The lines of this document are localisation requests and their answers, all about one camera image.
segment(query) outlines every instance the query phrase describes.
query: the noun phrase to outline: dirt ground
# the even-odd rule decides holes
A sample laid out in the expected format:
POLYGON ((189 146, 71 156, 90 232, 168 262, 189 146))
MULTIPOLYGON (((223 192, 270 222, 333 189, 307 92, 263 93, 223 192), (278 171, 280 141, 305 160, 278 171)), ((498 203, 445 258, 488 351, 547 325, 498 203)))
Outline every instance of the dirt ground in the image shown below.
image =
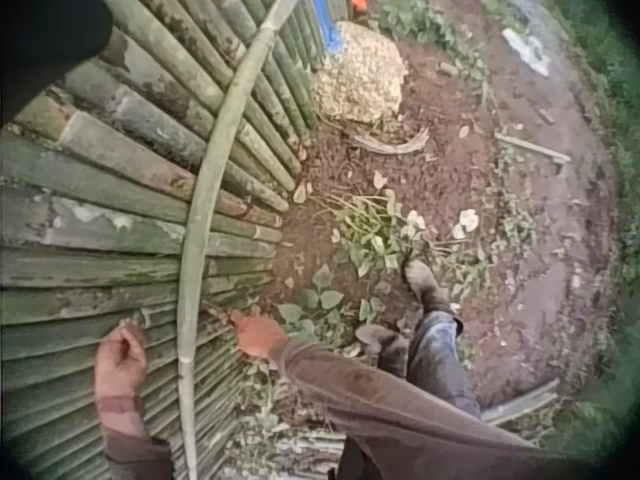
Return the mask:
MULTIPOLYGON (((520 3, 551 57, 550 77, 520 61, 480 2, 442 2, 447 19, 467 25, 473 33, 469 42, 480 50, 491 72, 496 104, 481 108, 463 80, 436 73, 437 61, 452 62, 440 50, 400 43, 409 67, 400 109, 404 135, 411 138, 428 126, 426 149, 383 156, 354 147, 331 126, 319 128, 302 177, 311 182, 314 195, 286 216, 284 240, 291 246, 280 248, 276 282, 263 294, 275 313, 273 306, 307 288, 324 263, 331 266, 334 288, 354 304, 378 282, 378 275, 359 281, 351 264, 332 263, 340 248, 330 239, 335 225, 313 196, 375 194, 372 181, 377 170, 405 204, 405 213, 415 209, 446 236, 459 212, 474 208, 481 218, 480 239, 489 242, 496 221, 491 209, 495 198, 487 193, 494 175, 494 130, 506 126, 508 135, 570 155, 572 162, 559 167, 547 157, 518 152, 524 161, 511 169, 507 185, 534 217, 536 241, 524 257, 505 255, 491 271, 492 287, 461 305, 466 338, 475 346, 470 376, 483 407, 554 377, 561 379, 564 391, 580 385, 590 371, 594 340, 607 314, 613 175, 594 132, 597 112, 590 107, 587 88, 568 60, 551 17, 536 2, 520 3), (555 124, 547 124, 539 109, 549 112, 555 124), (471 133, 460 139, 458 132, 465 125, 471 133), (427 161, 426 154, 435 160, 427 161), (289 277, 294 279, 293 289, 285 286, 289 277)), ((387 275, 387 280, 393 290, 382 298, 387 308, 381 321, 414 315, 418 306, 399 275, 387 275)))

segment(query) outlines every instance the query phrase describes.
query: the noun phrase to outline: grass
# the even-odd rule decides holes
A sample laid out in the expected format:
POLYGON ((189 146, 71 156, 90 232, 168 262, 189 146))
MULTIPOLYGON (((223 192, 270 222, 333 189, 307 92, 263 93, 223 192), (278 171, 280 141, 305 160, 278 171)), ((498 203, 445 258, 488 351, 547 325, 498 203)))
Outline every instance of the grass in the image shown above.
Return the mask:
POLYGON ((551 0, 583 51, 618 171, 619 258, 602 374, 560 415, 547 445, 602 459, 619 442, 640 394, 640 62, 599 0, 551 0))

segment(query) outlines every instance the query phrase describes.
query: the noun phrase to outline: leg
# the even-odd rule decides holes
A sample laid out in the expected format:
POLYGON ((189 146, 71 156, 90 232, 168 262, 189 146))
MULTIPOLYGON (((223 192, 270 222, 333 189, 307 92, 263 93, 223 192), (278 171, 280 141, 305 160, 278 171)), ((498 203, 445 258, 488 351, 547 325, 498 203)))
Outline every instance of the leg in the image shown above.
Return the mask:
POLYGON ((407 381, 479 418, 480 407, 456 354, 456 335, 461 324, 454 318, 427 265, 412 260, 404 273, 423 307, 409 346, 407 381))

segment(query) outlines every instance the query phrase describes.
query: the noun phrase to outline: white debris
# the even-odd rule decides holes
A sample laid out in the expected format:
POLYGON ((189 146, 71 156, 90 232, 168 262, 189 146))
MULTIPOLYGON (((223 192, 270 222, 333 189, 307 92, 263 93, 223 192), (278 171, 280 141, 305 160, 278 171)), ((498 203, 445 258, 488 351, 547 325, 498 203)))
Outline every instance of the white debris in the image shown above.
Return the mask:
POLYGON ((473 208, 460 212, 458 223, 462 225, 467 233, 473 232, 480 225, 480 218, 473 208))
POLYGON ((502 36, 513 48, 520 60, 529 65, 534 71, 543 77, 549 76, 549 62, 551 59, 542 51, 542 44, 536 37, 520 35, 511 28, 505 28, 502 36))

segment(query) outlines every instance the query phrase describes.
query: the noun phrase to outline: pile of wood chips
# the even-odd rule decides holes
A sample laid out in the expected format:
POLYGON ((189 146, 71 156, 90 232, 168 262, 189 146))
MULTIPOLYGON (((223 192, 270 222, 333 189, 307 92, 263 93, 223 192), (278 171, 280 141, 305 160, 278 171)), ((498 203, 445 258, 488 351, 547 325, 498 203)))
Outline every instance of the pile of wood chips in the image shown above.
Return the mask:
POLYGON ((388 38, 351 22, 338 22, 344 46, 327 55, 313 80, 320 114, 336 120, 375 123, 394 116, 402 100, 407 69, 388 38))

